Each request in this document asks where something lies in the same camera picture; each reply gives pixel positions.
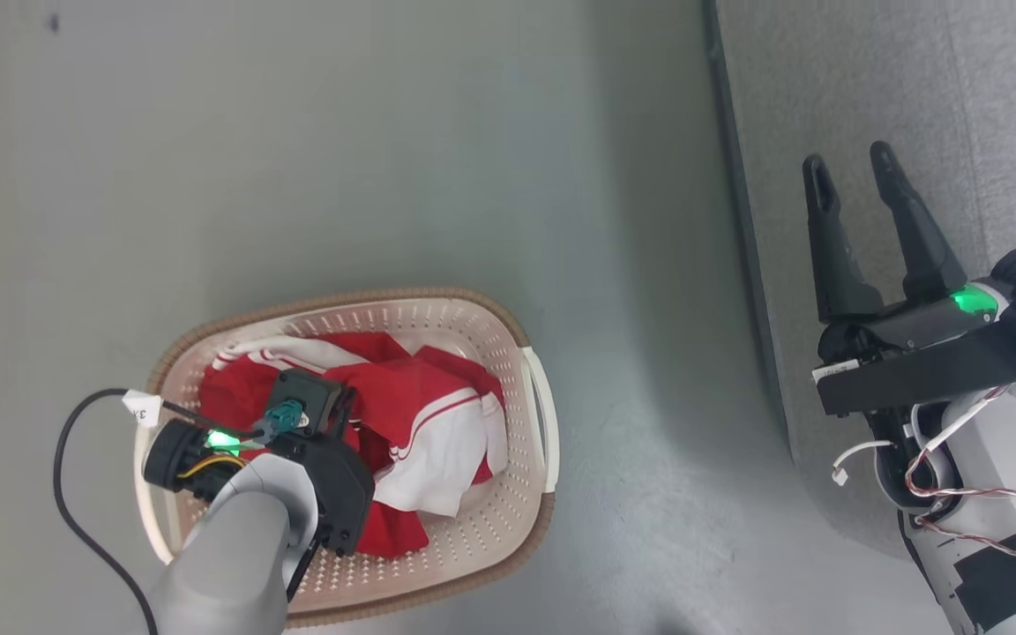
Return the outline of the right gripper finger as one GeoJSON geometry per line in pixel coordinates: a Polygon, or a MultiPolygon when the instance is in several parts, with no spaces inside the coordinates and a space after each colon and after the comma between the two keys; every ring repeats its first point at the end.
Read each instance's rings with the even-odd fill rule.
{"type": "Polygon", "coordinates": [[[906,300],[931,303],[967,285],[963,266],[892,146],[884,140],[872,142],[870,162],[880,200],[891,210],[898,234],[906,265],[906,300]]]}
{"type": "Polygon", "coordinates": [[[817,153],[803,161],[803,192],[818,320],[833,323],[879,313],[883,298],[864,280],[841,221],[840,196],[817,153]]]}

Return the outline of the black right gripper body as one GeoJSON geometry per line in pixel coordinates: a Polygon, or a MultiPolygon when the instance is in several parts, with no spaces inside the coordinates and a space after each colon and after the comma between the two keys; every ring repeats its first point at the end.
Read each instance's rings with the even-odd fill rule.
{"type": "Polygon", "coordinates": [[[929,304],[894,304],[877,315],[834,320],[823,330],[818,356],[825,364],[910,353],[953,340],[998,321],[1004,294],[967,284],[929,304]]]}

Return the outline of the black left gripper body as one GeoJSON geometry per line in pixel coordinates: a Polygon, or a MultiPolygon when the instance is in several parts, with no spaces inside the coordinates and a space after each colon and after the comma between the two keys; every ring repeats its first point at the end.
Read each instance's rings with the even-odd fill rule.
{"type": "Polygon", "coordinates": [[[246,462],[210,446],[210,436],[209,430],[192,422],[166,422],[146,454],[146,482],[170,493],[185,491],[203,503],[213,502],[246,462]]]}

